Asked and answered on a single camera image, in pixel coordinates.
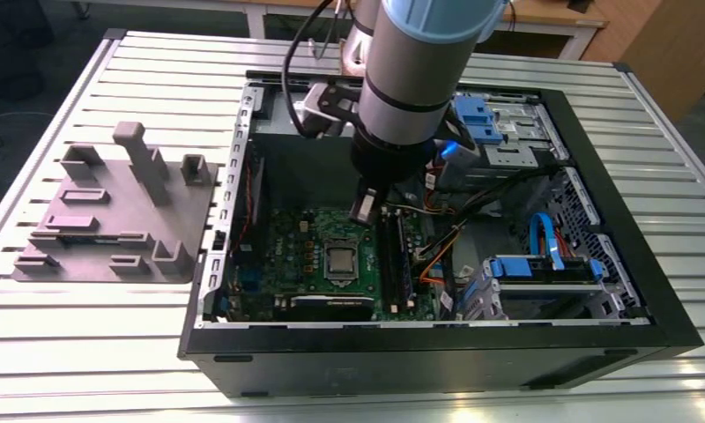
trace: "floor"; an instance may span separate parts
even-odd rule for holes
[[[43,0],[42,5],[55,38],[47,47],[31,51],[45,76],[45,90],[30,100],[0,100],[0,114],[17,111],[54,113],[109,27],[167,33],[247,35],[247,26],[239,13],[165,8],[151,13],[143,7],[93,4],[91,17],[79,21],[69,3]],[[323,22],[318,24],[309,28],[307,36],[319,38]],[[289,40],[297,26],[295,17],[270,17],[266,21],[267,36]],[[0,119],[0,200],[47,123],[49,117],[42,115],[11,115]],[[705,98],[677,127],[705,163]]]

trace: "metal table surface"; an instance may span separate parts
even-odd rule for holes
[[[134,32],[102,41],[0,204],[0,418],[705,421],[705,346],[568,391],[227,399],[174,357],[189,285],[10,279],[63,177],[57,160],[67,145],[122,156],[110,135],[125,119],[143,123],[165,159],[197,152],[223,163],[243,72],[277,71],[286,46]],[[337,55],[331,48],[314,61],[301,48],[293,70],[335,73]],[[464,80],[568,94],[705,341],[705,168],[637,80],[604,63],[506,56],[476,56]]]

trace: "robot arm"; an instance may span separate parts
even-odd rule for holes
[[[433,158],[433,137],[461,72],[474,44],[488,39],[500,22],[508,1],[381,1],[359,99],[345,98],[357,100],[357,114],[334,113],[329,95],[318,107],[354,125],[350,158],[361,181],[350,219],[361,224],[374,219],[389,187]],[[361,0],[361,7],[370,8],[373,2],[378,0]],[[333,88],[331,94],[338,96],[338,91]]]

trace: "black cable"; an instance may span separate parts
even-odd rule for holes
[[[514,9],[514,3],[512,2],[512,0],[509,0],[509,7],[512,9],[512,19],[509,21],[509,32],[513,33],[514,27],[517,26],[517,11]]]
[[[318,4],[315,9],[313,10],[313,13],[307,17],[307,19],[302,22],[302,25],[299,29],[297,30],[297,33],[294,34],[293,42],[290,43],[290,47],[286,50],[286,55],[283,56],[283,63],[282,63],[282,91],[283,91],[283,103],[286,106],[286,112],[290,116],[290,120],[293,121],[294,128],[297,129],[297,133],[302,135],[306,138],[313,138],[313,133],[302,127],[301,119],[297,117],[297,112],[294,111],[293,107],[293,96],[290,95],[290,85],[287,83],[287,73],[290,71],[290,61],[293,60],[294,56],[294,50],[297,50],[297,46],[301,43],[301,35],[302,31],[307,28],[307,26],[311,24],[311,22],[318,18],[318,15],[321,15],[321,12],[333,0],[322,0],[322,2]]]
[[[315,52],[313,51],[313,58],[315,60],[319,60],[323,57],[323,53],[326,52],[326,47],[329,46],[329,39],[331,38],[331,32],[333,32],[334,28],[337,27],[338,18],[339,18],[338,13],[334,13],[333,14],[333,18],[331,18],[331,26],[329,26],[329,31],[326,31],[326,37],[323,39],[323,45],[321,47],[321,52],[318,53],[318,55],[315,55]]]
[[[350,6],[350,0],[343,0],[343,4],[347,6],[346,7],[347,11],[350,11],[350,18],[351,20],[354,20],[354,12],[353,12],[353,7]]]
[[[465,223],[468,223],[468,218],[470,215],[474,212],[478,212],[484,205],[493,203],[514,185],[525,182],[530,178],[556,174],[560,169],[560,165],[550,165],[532,170],[521,170],[512,176],[508,176],[504,180],[501,180],[501,182],[498,182],[485,191],[470,197],[451,218],[449,231],[434,242],[425,246],[419,255],[425,256],[433,249],[449,241],[451,237],[460,233]]]

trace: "blue latch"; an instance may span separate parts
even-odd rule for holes
[[[522,257],[501,257],[489,261],[492,275],[494,278],[505,276],[508,278],[532,276],[530,264]]]
[[[602,263],[594,258],[590,259],[590,271],[592,271],[592,279],[596,282],[600,281],[604,276],[604,267],[602,267]]]
[[[492,109],[477,97],[454,98],[454,113],[464,122],[472,139],[478,144],[498,144],[504,135],[496,130]]]

